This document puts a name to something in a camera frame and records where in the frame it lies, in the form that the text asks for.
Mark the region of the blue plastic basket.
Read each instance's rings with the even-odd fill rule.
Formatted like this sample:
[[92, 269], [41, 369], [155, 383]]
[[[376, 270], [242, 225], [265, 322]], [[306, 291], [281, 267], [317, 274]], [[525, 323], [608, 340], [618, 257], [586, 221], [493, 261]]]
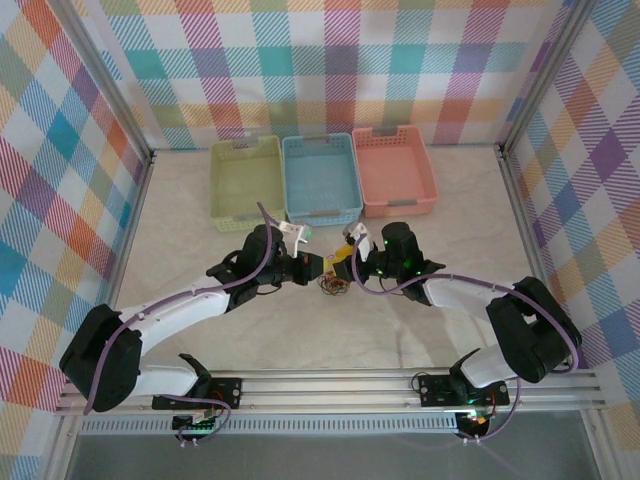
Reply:
[[285, 137], [281, 148], [290, 222], [321, 227], [359, 219], [363, 200], [350, 134]]

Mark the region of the pink plastic basket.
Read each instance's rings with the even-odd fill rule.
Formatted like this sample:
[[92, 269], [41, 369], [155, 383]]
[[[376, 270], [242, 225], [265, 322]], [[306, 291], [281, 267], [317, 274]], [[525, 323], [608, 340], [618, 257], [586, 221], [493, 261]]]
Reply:
[[418, 127], [356, 128], [352, 140], [365, 217], [431, 213], [439, 194]]

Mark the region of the green plastic basket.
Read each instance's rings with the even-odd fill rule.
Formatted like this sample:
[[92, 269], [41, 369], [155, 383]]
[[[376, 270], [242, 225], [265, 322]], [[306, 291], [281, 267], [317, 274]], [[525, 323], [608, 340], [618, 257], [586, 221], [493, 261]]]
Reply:
[[210, 182], [210, 215], [222, 233], [262, 223], [258, 204], [275, 220], [286, 219], [281, 147], [274, 135], [212, 145]]

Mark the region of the left controller board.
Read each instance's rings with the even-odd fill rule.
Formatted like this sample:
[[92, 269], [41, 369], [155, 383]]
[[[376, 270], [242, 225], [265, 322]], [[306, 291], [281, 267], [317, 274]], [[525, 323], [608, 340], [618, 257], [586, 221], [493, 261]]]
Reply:
[[219, 427], [224, 419], [225, 416], [222, 414], [215, 414], [200, 420], [197, 420], [196, 416], [192, 414], [178, 414], [172, 417], [171, 429], [183, 436], [203, 436]]

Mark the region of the controller board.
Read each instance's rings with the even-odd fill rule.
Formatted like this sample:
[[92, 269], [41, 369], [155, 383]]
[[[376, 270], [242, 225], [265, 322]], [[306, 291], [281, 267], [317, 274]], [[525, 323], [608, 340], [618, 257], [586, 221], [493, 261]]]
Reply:
[[225, 416], [222, 414], [215, 414], [200, 420], [197, 420], [196, 416], [192, 414], [178, 414], [172, 417], [171, 429], [183, 436], [203, 436], [219, 427], [224, 419]]
[[459, 435], [485, 436], [489, 432], [491, 420], [495, 417], [495, 413], [491, 411], [470, 411], [458, 412], [455, 416]]

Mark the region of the grey metal panel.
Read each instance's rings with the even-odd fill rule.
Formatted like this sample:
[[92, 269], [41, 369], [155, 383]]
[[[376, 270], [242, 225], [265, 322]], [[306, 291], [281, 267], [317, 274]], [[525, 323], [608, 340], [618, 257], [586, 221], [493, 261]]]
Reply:
[[181, 448], [164, 436], [83, 436], [64, 480], [601, 480], [582, 448], [561, 455], [434, 437], [221, 436]]

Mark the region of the right controller board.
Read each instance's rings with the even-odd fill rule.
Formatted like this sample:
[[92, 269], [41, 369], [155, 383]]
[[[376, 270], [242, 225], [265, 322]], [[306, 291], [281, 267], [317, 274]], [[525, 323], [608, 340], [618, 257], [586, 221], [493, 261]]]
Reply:
[[495, 413], [491, 411], [470, 411], [458, 412], [455, 416], [459, 435], [485, 436], [489, 432], [491, 420], [495, 417]]

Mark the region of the aluminium mounting rail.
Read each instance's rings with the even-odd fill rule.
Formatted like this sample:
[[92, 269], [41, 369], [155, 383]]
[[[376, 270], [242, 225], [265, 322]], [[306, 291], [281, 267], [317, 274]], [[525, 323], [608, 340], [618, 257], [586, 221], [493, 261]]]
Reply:
[[[447, 375], [442, 369], [424, 372], [411, 369], [376, 370], [253, 370], [245, 372], [213, 372], [209, 378], [241, 378], [240, 406], [233, 411], [247, 414], [332, 414], [332, 413], [415, 413], [470, 412], [482, 410], [506, 412], [512, 406], [524, 411], [580, 410], [591, 402], [604, 401], [604, 395], [594, 373], [580, 370], [569, 375], [550, 375], [537, 384], [524, 380], [504, 381], [511, 403], [508, 406], [422, 407], [418, 394], [420, 375]], [[199, 413], [205, 409], [153, 410], [154, 395], [143, 391], [107, 407], [86, 406], [84, 396], [67, 385], [57, 408], [58, 412], [89, 415], [135, 413]], [[199, 402], [177, 394], [172, 400]]]

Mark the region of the aluminium table edge rail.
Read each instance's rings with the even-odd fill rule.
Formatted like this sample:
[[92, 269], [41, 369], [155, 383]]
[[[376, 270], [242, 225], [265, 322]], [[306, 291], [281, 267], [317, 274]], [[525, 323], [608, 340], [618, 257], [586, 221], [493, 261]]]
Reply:
[[[157, 151], [151, 153], [143, 161], [140, 185], [133, 197], [133, 207], [124, 230], [124, 237], [120, 242], [118, 256], [113, 277], [109, 281], [102, 300], [115, 307], [121, 285], [124, 279], [127, 263], [130, 257], [134, 237], [143, 210], [146, 194], [149, 188]], [[82, 412], [56, 412], [50, 433], [47, 437], [43, 460], [36, 480], [64, 480], [66, 478], [71, 455], [84, 421]]]
[[[524, 198], [518, 189], [516, 175], [508, 155], [500, 144], [494, 146], [494, 151], [531, 271], [548, 288], [551, 288], [526, 211]], [[600, 478], [602, 480], [625, 480], [623, 469], [617, 458], [616, 445], [612, 437], [612, 427], [605, 404], [600, 401], [584, 405], [580, 408], [580, 415]]]

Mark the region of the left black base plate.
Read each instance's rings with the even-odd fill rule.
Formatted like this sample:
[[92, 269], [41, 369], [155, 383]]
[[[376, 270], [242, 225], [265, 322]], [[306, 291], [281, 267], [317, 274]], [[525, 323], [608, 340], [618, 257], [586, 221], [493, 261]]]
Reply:
[[185, 400], [172, 400], [166, 396], [154, 396], [151, 404], [153, 410], [188, 410], [208, 409], [212, 405], [203, 399], [215, 399], [223, 401], [231, 409], [238, 409], [242, 395], [241, 378], [209, 378], [198, 380], [184, 397], [199, 399], [199, 402], [187, 402]]

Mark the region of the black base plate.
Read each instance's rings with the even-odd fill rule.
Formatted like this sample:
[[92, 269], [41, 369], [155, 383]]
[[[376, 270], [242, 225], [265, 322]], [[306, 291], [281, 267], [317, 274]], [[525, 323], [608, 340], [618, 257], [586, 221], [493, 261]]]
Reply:
[[199, 402], [187, 402], [185, 400], [172, 400], [166, 396], [154, 396], [151, 404], [153, 410], [188, 410], [208, 409], [212, 405], [203, 399], [215, 399], [223, 401], [231, 409], [238, 409], [242, 395], [241, 378], [209, 378], [198, 380], [184, 397], [199, 399]]
[[474, 387], [451, 375], [420, 375], [417, 381], [422, 407], [492, 407], [511, 403], [504, 381], [485, 387]]

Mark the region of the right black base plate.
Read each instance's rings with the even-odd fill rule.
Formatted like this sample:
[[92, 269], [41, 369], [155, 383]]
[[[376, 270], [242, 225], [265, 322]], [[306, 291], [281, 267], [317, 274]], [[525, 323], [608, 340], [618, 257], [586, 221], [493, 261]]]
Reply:
[[422, 407], [492, 407], [511, 403], [504, 381], [485, 387], [474, 387], [451, 375], [420, 375], [417, 381]]

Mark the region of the aluminium upright frame post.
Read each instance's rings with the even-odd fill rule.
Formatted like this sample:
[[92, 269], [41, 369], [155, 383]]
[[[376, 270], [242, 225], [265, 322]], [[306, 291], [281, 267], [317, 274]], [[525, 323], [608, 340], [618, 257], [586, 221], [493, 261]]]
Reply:
[[505, 122], [496, 137], [500, 152], [510, 152], [524, 135], [569, 50], [576, 42], [598, 0], [551, 0], [551, 12], [536, 28], [530, 52], [525, 54], [522, 81]]
[[48, 0], [114, 115], [148, 163], [161, 133], [151, 106], [99, 0]]

